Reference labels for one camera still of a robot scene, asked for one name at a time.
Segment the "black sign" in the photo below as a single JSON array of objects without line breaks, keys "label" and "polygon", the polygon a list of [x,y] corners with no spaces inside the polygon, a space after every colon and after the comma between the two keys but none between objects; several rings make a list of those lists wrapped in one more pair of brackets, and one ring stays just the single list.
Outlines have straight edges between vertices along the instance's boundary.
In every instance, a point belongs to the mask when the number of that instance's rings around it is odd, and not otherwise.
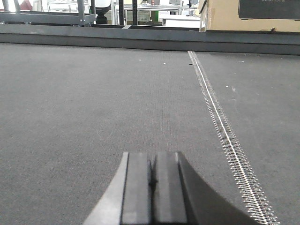
[{"label": "black sign", "polygon": [[239,17],[300,20],[300,0],[240,0]]}]

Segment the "white table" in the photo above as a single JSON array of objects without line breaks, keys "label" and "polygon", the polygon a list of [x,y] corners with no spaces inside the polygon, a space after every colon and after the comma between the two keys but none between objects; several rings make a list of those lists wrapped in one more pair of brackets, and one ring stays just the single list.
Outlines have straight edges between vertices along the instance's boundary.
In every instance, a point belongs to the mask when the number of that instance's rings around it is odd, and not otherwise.
[{"label": "white table", "polygon": [[188,27],[200,28],[200,17],[186,15],[161,15],[163,26],[166,27]]}]

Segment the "red object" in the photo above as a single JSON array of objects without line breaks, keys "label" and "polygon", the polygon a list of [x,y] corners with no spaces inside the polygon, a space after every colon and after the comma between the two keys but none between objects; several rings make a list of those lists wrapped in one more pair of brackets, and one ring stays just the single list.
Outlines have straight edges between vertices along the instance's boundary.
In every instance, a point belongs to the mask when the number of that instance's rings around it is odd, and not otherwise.
[{"label": "red object", "polygon": [[32,5],[30,4],[29,0],[24,0],[20,5],[21,10],[32,10]]}]

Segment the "gray carpet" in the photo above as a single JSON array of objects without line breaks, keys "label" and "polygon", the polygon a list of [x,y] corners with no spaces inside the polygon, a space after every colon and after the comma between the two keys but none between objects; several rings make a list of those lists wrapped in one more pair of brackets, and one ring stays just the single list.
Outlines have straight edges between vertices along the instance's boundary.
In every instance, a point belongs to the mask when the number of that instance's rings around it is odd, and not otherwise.
[{"label": "gray carpet", "polygon": [[299,224],[300,57],[198,53],[282,224]]},{"label": "gray carpet", "polygon": [[[182,151],[246,211],[187,52],[0,48],[1,225],[81,224],[123,151]],[[198,57],[279,220],[297,224],[299,57]]]},{"label": "gray carpet", "polygon": [[182,151],[246,210],[187,52],[0,48],[0,224],[81,224],[123,151]]}]

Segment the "metal zipper strip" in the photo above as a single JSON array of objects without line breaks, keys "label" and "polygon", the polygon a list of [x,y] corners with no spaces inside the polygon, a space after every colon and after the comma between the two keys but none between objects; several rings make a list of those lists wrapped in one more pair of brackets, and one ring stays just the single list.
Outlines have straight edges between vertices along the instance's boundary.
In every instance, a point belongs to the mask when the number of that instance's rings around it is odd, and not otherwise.
[{"label": "metal zipper strip", "polygon": [[237,181],[243,202],[248,208],[250,216],[257,222],[265,225],[278,225],[272,207],[267,201],[260,184],[254,175],[247,157],[216,97],[216,94],[203,70],[195,52],[188,52],[195,67],[198,82],[210,116],[216,128],[218,137],[227,156],[233,176]]}]

